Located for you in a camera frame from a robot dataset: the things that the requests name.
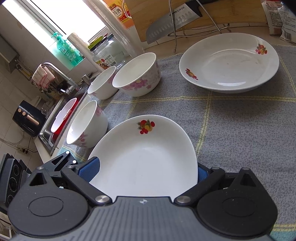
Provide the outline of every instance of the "wooden cutting board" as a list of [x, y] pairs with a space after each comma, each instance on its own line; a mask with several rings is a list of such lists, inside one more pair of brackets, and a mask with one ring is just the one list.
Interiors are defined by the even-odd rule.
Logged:
[[[188, 0], [172, 0], [175, 9]], [[146, 41], [149, 25], [169, 13], [168, 0], [125, 0], [142, 42]], [[266, 17], [260, 0], [218, 0], [205, 5], [218, 24], [223, 23], [265, 23]], [[202, 16], [179, 30], [212, 25], [213, 22], [199, 7]]]

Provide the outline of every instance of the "sink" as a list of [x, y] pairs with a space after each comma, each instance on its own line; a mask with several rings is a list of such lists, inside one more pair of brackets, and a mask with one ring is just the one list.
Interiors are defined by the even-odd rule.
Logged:
[[[41, 140], [43, 146], [45, 147], [45, 149], [47, 150], [47, 152], [50, 155], [52, 155], [52, 153], [54, 152], [54, 150], [57, 147], [57, 144], [59, 143], [63, 133], [65, 132], [65, 129], [67, 128], [71, 118], [73, 117], [74, 113], [76, 112], [76, 110], [78, 109], [78, 107], [80, 106], [82, 101], [84, 100], [84, 97], [87, 95], [87, 89], [88, 89], [88, 86], [85, 85], [77, 93], [75, 93], [71, 96], [63, 96], [59, 100], [59, 102], [57, 103], [53, 112], [50, 114], [50, 116], [46, 120], [45, 124], [43, 125], [43, 127], [38, 135], [38, 138]], [[57, 139], [52, 140], [53, 133], [50, 131], [52, 124], [55, 121], [55, 118], [58, 115], [58, 113], [60, 112], [60, 110], [62, 110], [62, 108], [65, 106], [65, 104], [67, 104], [67, 102], [73, 98], [77, 98], [79, 100], [79, 102], [78, 102], [77, 106], [74, 108], [74, 110], [71, 112], [67, 122], [65, 123], [65, 125], [64, 125], [62, 131], [60, 132], [60, 134], [58, 135]]]

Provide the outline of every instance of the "glass jar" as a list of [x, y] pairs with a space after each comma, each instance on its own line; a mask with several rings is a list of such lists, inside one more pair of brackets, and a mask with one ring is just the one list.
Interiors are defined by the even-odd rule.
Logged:
[[103, 69], [115, 66], [117, 70], [120, 70], [126, 64], [123, 46], [115, 37], [104, 38], [92, 52], [94, 53], [93, 60]]

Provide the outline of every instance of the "knife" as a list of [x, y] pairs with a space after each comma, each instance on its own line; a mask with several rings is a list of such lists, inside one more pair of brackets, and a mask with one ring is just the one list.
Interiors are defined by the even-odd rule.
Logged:
[[[218, 0], [200, 0], [202, 5], [207, 3], [216, 2]], [[173, 10], [175, 18], [176, 30], [192, 22], [193, 20], [202, 17], [199, 10], [200, 5], [196, 0], [190, 0], [178, 8]], [[148, 44], [167, 36], [174, 31], [170, 13], [162, 16], [153, 22], [146, 30], [146, 41]]]

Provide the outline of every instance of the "window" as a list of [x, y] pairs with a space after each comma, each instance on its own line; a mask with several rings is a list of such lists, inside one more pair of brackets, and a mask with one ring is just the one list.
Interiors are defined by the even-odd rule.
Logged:
[[52, 33], [72, 32], [89, 41], [105, 28], [104, 23], [82, 0], [19, 0]]

